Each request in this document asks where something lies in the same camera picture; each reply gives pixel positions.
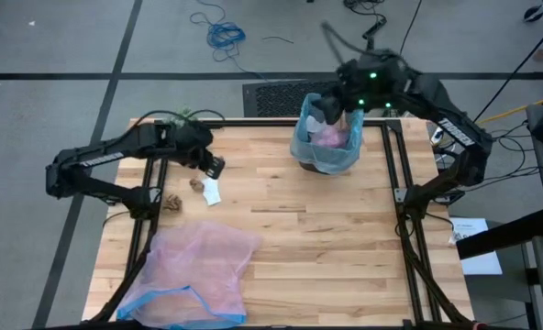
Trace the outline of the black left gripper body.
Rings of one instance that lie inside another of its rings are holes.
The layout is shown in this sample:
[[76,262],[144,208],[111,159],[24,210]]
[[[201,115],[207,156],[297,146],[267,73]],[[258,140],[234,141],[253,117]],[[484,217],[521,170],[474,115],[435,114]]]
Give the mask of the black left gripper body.
[[176,151],[172,160],[192,169],[213,169],[215,157],[207,149],[213,139],[210,129],[200,121],[176,127],[173,134]]

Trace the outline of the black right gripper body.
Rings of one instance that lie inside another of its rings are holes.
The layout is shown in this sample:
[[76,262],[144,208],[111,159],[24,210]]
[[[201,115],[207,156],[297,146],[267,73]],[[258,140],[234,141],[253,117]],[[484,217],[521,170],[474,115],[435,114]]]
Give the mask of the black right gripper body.
[[405,60],[390,49],[377,49],[363,53],[358,60],[349,60],[338,66],[337,95],[344,102],[358,98],[365,112],[374,108],[391,107],[398,93],[411,80],[412,70]]

